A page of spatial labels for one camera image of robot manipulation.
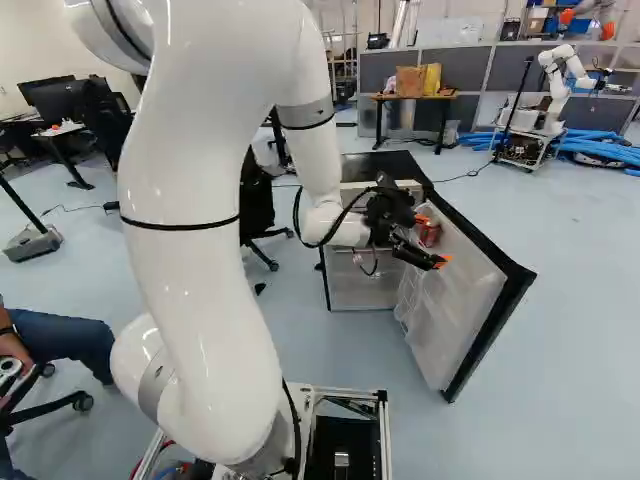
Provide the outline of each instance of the black cable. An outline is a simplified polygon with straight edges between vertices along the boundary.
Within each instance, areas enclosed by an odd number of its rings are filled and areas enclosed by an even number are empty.
[[[466,173],[463,173],[462,175],[456,175],[455,177],[451,177],[451,178],[445,178],[444,180],[433,180],[431,183],[447,183],[447,182],[452,182],[453,180],[458,180],[460,178],[465,178],[465,177],[477,177],[478,175],[480,175],[480,172],[482,170],[484,170],[485,168],[487,168],[489,165],[491,165],[493,163],[493,159],[489,160],[487,163],[485,163],[483,166],[481,166],[480,168],[476,168],[473,170],[469,170]]]
[[[274,475],[280,475],[281,473],[284,473],[284,468],[281,468],[280,470],[276,470],[275,472],[271,472],[269,475],[267,475],[267,478],[271,478]]]
[[[347,216],[347,213],[349,213],[349,211],[353,208],[353,206],[356,204],[358,200],[360,200],[369,192],[381,191],[379,187],[367,187],[358,195],[356,195],[353,198],[353,200],[351,200],[351,202],[349,202],[349,204],[342,210],[340,215],[338,215],[338,217],[334,220],[333,224],[331,225],[331,228],[329,229],[327,234],[322,238],[322,240],[320,240],[318,243],[314,245],[312,243],[307,243],[304,240],[302,240],[302,234],[300,233],[299,212],[300,212],[300,198],[302,197],[302,190],[303,190],[303,187],[300,187],[298,189],[298,191],[296,192],[295,200],[293,201],[293,230],[296,232],[296,235],[300,239],[300,242],[307,248],[318,248],[318,247],[322,247],[323,245],[326,245],[336,234],[336,232],[338,231],[338,228],[340,228],[340,225],[342,224],[345,217]]]
[[[351,251],[353,252],[353,255],[357,255],[355,248],[352,248]],[[378,254],[376,252],[376,247],[373,243],[371,244],[371,253],[373,253],[374,261],[373,261],[373,268],[371,269],[370,272],[367,272],[365,268],[362,266],[362,264],[360,263],[358,264],[358,267],[360,268],[362,273],[364,273],[367,277],[373,277],[375,273],[378,271]]]
[[[84,207],[77,207],[77,208],[67,208],[65,207],[63,204],[59,203],[58,205],[51,207],[51,208],[47,208],[44,212],[42,212],[40,214],[40,217],[44,217],[46,215],[49,215],[51,212],[53,212],[56,208],[62,208],[62,210],[65,213],[71,213],[71,212],[77,212],[78,210],[87,210],[89,208],[102,208],[102,205],[86,205]]]
[[[296,406],[293,403],[293,398],[291,398],[291,392],[289,392],[289,387],[287,386],[287,382],[285,382],[284,378],[282,379],[282,388],[284,389],[284,393],[287,395],[289,409],[291,410],[291,416],[293,418],[295,465],[294,471],[289,473],[291,473],[291,478],[293,480],[298,480],[298,475],[300,474],[300,465],[302,464],[302,435],[300,434],[300,417],[298,416],[298,410],[296,410]]]

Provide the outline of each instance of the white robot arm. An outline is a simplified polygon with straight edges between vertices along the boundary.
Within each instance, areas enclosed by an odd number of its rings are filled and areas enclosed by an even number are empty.
[[[94,18],[105,1],[67,0],[81,38],[91,35],[84,17]],[[283,467],[293,422],[244,274],[240,171],[275,104],[311,198],[302,237],[315,244],[333,230],[343,212],[341,157],[324,43],[299,0],[144,5],[153,62],[120,160],[118,198],[149,313],[119,335],[112,371],[122,392],[180,445],[262,479]],[[109,47],[99,56],[141,73],[144,49],[125,52],[122,32],[111,33],[98,42]],[[331,243],[364,246],[369,237],[362,216],[349,213]]]
[[[613,73],[611,69],[601,69],[601,79],[595,79],[587,75],[582,62],[569,44],[560,45],[554,49],[546,50],[538,55],[538,62],[549,78],[549,90],[553,101],[547,109],[544,130],[553,134],[560,134],[564,122],[558,121],[562,109],[571,95],[571,89],[564,83],[563,74],[559,64],[564,62],[568,71],[575,77],[576,88],[591,91],[608,89],[616,92],[628,92],[631,89],[620,85],[608,84],[607,79]]]

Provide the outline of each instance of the cable on floor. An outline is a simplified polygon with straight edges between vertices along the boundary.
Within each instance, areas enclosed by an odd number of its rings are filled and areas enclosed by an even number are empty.
[[[57,208],[62,208],[62,210],[65,213],[71,213],[71,212],[77,212],[78,210],[87,210],[89,208],[103,208],[102,205],[85,205],[83,207],[77,207],[77,208],[67,208],[65,207],[63,204],[59,203],[51,208],[47,208],[44,212],[42,212],[40,214],[40,217],[45,217],[47,215],[49,215],[51,212],[53,212],[54,210],[56,210]]]
[[[481,166],[480,168],[474,168],[473,170],[469,170],[466,173],[463,173],[462,175],[456,175],[455,177],[451,177],[451,178],[445,178],[443,180],[432,180],[431,183],[447,183],[447,182],[452,182],[454,180],[458,180],[460,178],[465,178],[465,177],[477,177],[478,175],[480,175],[480,172],[482,170],[484,170],[485,168],[487,168],[489,165],[491,165],[493,163],[493,159],[489,160],[487,163],[485,163],[483,166]]]

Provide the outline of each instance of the fridge door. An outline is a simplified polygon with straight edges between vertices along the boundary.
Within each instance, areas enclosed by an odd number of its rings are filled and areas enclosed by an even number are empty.
[[[452,259],[428,272],[407,265],[395,315],[425,380],[453,402],[536,274],[509,258],[433,185],[425,191],[419,213],[442,228],[428,250]]]

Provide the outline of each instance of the floor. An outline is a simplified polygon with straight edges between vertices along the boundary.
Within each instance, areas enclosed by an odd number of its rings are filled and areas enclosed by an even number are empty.
[[[349,112],[343,113],[345,120]],[[345,152],[371,139],[340,129]],[[268,132],[261,132],[262,140]],[[409,148],[425,173],[443,179],[481,166],[486,154]],[[100,205],[115,197],[101,159],[81,173],[91,192],[67,188],[58,165],[13,180],[36,212]],[[274,188],[278,224],[290,224],[295,177]],[[620,172],[552,162],[534,175],[490,166],[476,178],[438,191],[538,279],[512,315],[457,403],[424,384],[390,312],[328,313],[316,252],[296,240],[265,242],[281,265],[268,272],[246,257],[288,379],[318,385],[386,388],[390,393],[397,479],[629,479],[640,474],[640,184]],[[26,220],[0,195],[0,244]],[[117,215],[98,208],[46,217],[63,232],[62,249],[25,264],[0,257],[0,292],[9,306],[107,321],[117,332],[143,310]],[[40,480],[128,477],[154,426],[122,396],[107,392],[81,366],[58,373],[29,397],[42,402],[75,388],[90,391],[94,410],[63,410],[10,437],[15,462]]]

